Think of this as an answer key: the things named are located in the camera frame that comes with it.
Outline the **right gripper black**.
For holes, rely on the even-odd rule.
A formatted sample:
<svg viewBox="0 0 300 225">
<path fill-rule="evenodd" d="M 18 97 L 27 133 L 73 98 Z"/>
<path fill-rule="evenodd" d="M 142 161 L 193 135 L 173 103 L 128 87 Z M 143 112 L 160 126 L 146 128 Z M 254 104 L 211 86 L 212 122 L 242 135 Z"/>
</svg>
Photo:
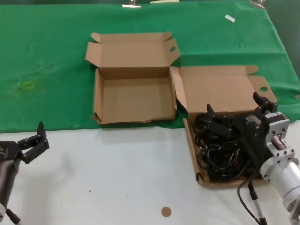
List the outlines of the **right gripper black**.
<svg viewBox="0 0 300 225">
<path fill-rule="evenodd" d="M 253 111 L 238 115 L 216 115 L 210 104 L 207 104 L 207 131 L 222 137 L 232 138 L 232 126 L 237 132 L 240 146 L 246 151 L 256 169 L 260 169 L 266 155 L 266 125 L 263 117 L 266 113 L 275 113 L 278 105 L 266 97 L 253 93 L 253 100 L 258 107 Z"/>
</svg>

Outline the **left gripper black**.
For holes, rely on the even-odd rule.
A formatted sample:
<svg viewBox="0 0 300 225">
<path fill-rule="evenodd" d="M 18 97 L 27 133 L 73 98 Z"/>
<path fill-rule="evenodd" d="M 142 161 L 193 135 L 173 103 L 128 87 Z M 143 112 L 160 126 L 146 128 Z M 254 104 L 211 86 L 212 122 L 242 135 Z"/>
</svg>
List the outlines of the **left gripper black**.
<svg viewBox="0 0 300 225">
<path fill-rule="evenodd" d="M 42 121 L 39 122 L 37 134 L 18 142 L 0 142 L 0 163 L 15 161 L 17 159 L 29 164 L 49 149 L 47 134 Z"/>
</svg>

